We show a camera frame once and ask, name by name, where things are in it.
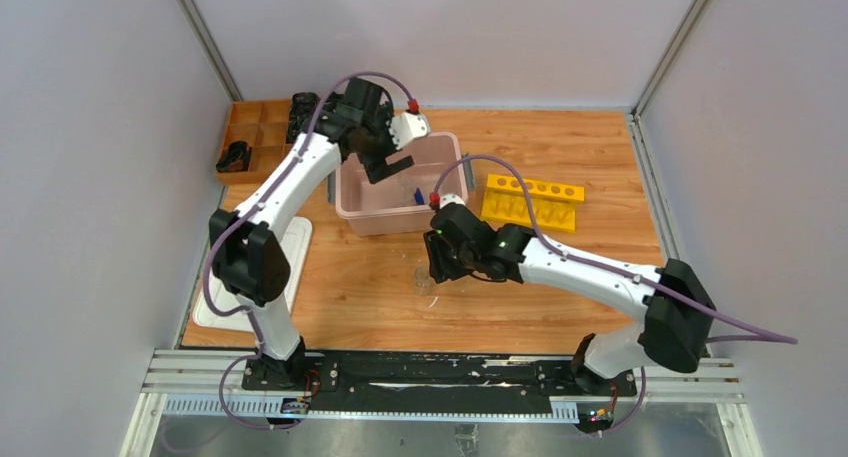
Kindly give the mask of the graduated cylinder blue base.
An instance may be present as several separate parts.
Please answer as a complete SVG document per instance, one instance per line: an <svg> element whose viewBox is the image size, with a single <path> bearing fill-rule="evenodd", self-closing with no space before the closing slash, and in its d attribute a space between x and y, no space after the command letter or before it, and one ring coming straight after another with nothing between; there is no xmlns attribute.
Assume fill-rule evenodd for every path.
<svg viewBox="0 0 848 457"><path fill-rule="evenodd" d="M403 189L398 200L398 207L415 207L425 204L423 192L420 188Z"/></svg>

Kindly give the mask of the small glass beaker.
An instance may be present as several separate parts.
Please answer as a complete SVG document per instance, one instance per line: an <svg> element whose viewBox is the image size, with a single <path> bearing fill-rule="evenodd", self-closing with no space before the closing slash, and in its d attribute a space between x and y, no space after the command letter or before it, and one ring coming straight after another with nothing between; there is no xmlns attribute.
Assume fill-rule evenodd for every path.
<svg viewBox="0 0 848 457"><path fill-rule="evenodd" d="M427 267L418 267L413 274L413 288L417 295L430 295L433 289L433 280Z"/></svg>

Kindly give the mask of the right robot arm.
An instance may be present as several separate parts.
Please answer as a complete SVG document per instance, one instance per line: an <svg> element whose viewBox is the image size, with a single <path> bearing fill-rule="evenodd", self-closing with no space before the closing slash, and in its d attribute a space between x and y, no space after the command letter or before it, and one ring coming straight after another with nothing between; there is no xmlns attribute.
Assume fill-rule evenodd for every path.
<svg viewBox="0 0 848 457"><path fill-rule="evenodd" d="M437 283L475 277L545 285L628 315L632 324L588 334L573 354L566 380L584 394L605 390L621 373L645 365L680 374L699 368L716 307L681 260L637 265L569 247L530 227L493 229L461 202L437 210L423 239Z"/></svg>

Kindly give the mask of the white plastic lid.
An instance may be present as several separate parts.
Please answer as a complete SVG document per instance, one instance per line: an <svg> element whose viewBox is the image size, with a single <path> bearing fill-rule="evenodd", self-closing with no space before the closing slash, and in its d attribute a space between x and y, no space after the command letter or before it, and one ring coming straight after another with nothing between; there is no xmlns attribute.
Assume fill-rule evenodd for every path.
<svg viewBox="0 0 848 457"><path fill-rule="evenodd" d="M269 224L218 210L210 221L211 251L201 269L191 320L201 326L252 332L250 312L292 313L312 235L296 216L278 234Z"/></svg>

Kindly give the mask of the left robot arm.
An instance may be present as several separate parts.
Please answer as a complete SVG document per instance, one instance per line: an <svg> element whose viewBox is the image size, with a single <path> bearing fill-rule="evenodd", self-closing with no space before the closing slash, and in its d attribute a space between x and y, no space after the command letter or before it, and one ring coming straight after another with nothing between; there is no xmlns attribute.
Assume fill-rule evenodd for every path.
<svg viewBox="0 0 848 457"><path fill-rule="evenodd" d="M291 265L280 240L291 220L350 156L376 184L410 168L413 158L391 162L390 156L430 131L417 99L397 78L355 72L317 101L293 148L252 196L211 215L202 299L217 317L247 317L256 350L244 360L269 383L293 390L310 373L284 297Z"/></svg>

